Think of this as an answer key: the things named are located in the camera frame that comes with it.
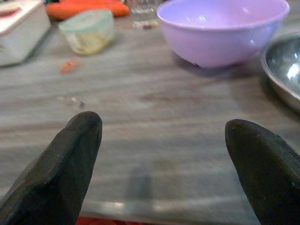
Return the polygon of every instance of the table surface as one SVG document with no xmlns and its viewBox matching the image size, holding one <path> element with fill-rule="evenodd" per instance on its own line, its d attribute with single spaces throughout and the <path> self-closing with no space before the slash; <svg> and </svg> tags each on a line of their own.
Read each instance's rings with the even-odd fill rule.
<svg viewBox="0 0 300 225">
<path fill-rule="evenodd" d="M 290 3 L 278 35 L 300 27 L 300 1 Z M 0 69 L 0 197 L 71 117 L 90 110 L 104 132 L 82 215 L 259 224 L 225 123 L 256 122 L 299 150 L 300 117 L 265 85 L 258 59 L 202 70 L 176 56 L 160 29 L 134 30 L 128 18 L 116 28 L 115 42 L 73 73 L 60 74 L 74 54 L 55 26 L 24 63 Z"/>
</svg>

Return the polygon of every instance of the metal bowl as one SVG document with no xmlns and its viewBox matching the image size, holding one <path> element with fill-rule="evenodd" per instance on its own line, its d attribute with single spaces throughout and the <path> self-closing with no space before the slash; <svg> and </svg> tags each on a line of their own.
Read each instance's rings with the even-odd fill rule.
<svg viewBox="0 0 300 225">
<path fill-rule="evenodd" d="M 261 63 L 275 92 L 300 112 L 300 33 L 279 38 L 264 51 Z"/>
</svg>

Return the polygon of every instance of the glass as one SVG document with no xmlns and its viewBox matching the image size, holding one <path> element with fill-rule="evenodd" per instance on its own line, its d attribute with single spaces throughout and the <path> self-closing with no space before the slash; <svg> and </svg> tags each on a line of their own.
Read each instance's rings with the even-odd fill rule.
<svg viewBox="0 0 300 225">
<path fill-rule="evenodd" d="M 127 0 L 133 25 L 145 28 L 158 24 L 156 9 L 161 0 Z"/>
</svg>

